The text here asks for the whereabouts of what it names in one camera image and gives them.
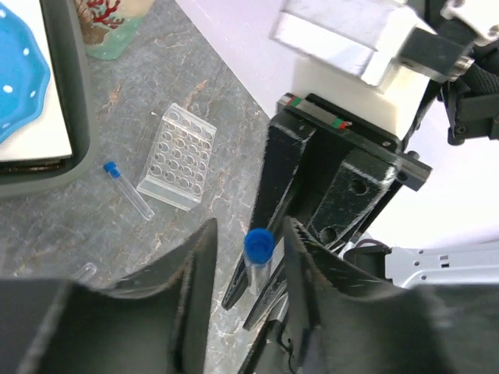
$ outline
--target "table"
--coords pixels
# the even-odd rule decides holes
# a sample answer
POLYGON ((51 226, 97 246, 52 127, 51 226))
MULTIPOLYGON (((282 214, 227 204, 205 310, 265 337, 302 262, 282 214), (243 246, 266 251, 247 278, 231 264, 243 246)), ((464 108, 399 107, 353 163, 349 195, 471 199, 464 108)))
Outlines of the table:
POLYGON ((104 287, 175 248, 207 218, 219 229, 205 372, 235 372, 254 333, 241 330, 254 298, 220 301, 242 249, 257 190, 268 117, 173 0, 157 0, 117 61, 89 61, 100 153, 65 187, 0 202, 2 275, 71 276, 97 265, 104 287), (145 221, 102 165, 112 159, 136 185, 163 112, 178 103, 218 131, 203 202, 184 212, 146 198, 145 221))

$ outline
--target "tube cap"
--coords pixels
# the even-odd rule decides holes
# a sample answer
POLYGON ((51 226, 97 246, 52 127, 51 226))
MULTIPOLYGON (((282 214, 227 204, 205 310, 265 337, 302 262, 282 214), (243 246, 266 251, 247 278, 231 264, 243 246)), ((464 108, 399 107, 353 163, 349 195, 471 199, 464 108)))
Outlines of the tube cap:
POLYGON ((109 161, 107 164, 103 166, 106 173, 108 173, 113 178, 119 178, 121 173, 119 172, 118 166, 114 161, 109 161))
POLYGON ((253 263, 266 263, 272 258, 274 247, 274 236, 264 228, 255 228, 244 238, 244 253, 253 263))

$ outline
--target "tube with blue cap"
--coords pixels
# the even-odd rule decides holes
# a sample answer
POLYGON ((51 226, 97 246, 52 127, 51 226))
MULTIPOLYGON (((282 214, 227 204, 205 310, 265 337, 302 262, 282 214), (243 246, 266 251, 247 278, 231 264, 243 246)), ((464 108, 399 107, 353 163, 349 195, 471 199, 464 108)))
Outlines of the tube with blue cap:
POLYGON ((154 216, 153 210, 142 199, 142 196, 139 195, 137 190, 133 188, 132 183, 123 176, 116 163, 114 161, 109 161, 104 165, 104 170, 111 176, 113 181, 116 182, 119 189, 122 190, 123 194, 132 202, 139 213, 142 214, 142 217, 149 221, 154 216))
POLYGON ((274 236, 264 228, 251 230, 244 238, 244 263, 248 275, 249 292, 258 295, 271 277, 274 236))

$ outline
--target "gray marbled surface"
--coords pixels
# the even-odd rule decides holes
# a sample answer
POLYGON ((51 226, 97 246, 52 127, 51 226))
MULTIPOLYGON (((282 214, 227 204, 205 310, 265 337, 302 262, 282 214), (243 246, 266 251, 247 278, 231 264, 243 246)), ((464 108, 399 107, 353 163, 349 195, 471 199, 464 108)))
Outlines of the gray marbled surface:
POLYGON ((101 152, 76 182, 0 202, 2 275, 72 275, 97 265, 103 287, 175 248, 218 219, 207 373, 234 373, 253 333, 241 329, 254 301, 226 312, 220 300, 242 249, 256 194, 268 118, 173 0, 157 0, 117 61, 90 60, 101 152), (160 117, 178 103, 217 127, 203 202, 184 212, 146 198, 145 221, 101 167, 115 160, 136 185, 160 117))

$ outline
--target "gray tray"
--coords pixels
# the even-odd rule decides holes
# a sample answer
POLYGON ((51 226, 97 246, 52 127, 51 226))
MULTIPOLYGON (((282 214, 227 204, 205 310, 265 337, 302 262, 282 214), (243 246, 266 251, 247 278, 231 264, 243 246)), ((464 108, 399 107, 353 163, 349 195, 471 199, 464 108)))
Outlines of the gray tray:
POLYGON ((89 168, 97 154, 97 119, 73 0, 40 0, 40 4, 73 155, 58 170, 0 175, 0 197, 39 192, 72 182, 89 168))

